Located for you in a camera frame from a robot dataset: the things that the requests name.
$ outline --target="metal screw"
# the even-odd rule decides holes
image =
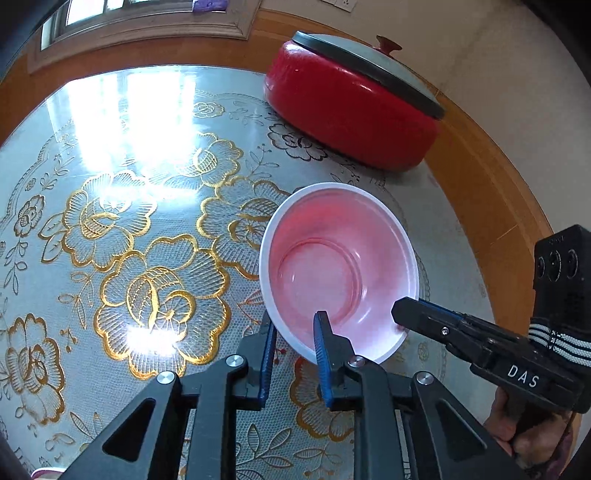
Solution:
[[[435,377],[432,376],[429,372],[419,372],[417,373],[417,382],[421,385],[431,385]]]
[[[226,358],[226,365],[229,367],[239,367],[244,363],[244,359],[240,355],[230,355]]]
[[[156,377],[156,380],[158,380],[158,383],[162,383],[162,385],[167,385],[170,382],[174,381],[174,373],[169,371],[160,372]]]
[[[349,358],[348,364],[353,368],[359,368],[364,366],[365,362],[367,362],[366,358],[362,357],[361,355],[354,355]]]

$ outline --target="window frame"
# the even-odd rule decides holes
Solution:
[[[248,39],[261,0],[228,0],[225,12],[187,10],[191,0],[150,1],[124,7],[66,25],[70,2],[40,28],[28,47],[28,71],[98,48],[161,37],[207,36]]]

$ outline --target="red lid knob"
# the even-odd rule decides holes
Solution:
[[[376,35],[376,38],[379,41],[379,46],[374,48],[390,58],[393,58],[390,55],[391,52],[395,50],[402,50],[402,47],[400,45],[398,45],[393,40],[390,40],[389,38],[383,37],[382,35]]]

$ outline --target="hand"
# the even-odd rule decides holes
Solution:
[[[564,417],[553,414],[550,419],[521,433],[511,442],[517,422],[506,414],[507,399],[507,393],[497,388],[491,415],[484,422],[484,428],[509,455],[516,453],[519,463],[525,468],[550,460],[568,425],[570,413]]]

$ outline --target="white plastic bowl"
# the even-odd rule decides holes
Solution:
[[[326,310],[355,353],[382,362],[406,330],[394,302],[418,298],[414,251],[394,214],[373,195],[342,183],[303,188],[275,211],[263,236],[259,279],[283,338],[316,363],[313,319]]]

